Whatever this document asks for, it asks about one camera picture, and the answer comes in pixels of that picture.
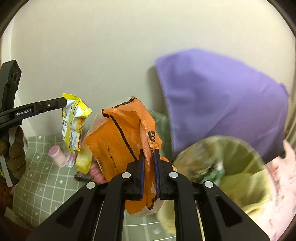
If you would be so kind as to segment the left hand brown glove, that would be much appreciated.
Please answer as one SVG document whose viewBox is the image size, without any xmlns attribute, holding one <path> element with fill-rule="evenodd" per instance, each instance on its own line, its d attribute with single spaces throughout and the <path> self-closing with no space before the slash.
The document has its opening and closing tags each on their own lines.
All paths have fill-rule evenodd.
<svg viewBox="0 0 296 241">
<path fill-rule="evenodd" d="M 24 135 L 20 126 L 1 130 L 1 178 L 8 187 L 18 184 L 26 171 Z"/>
</svg>

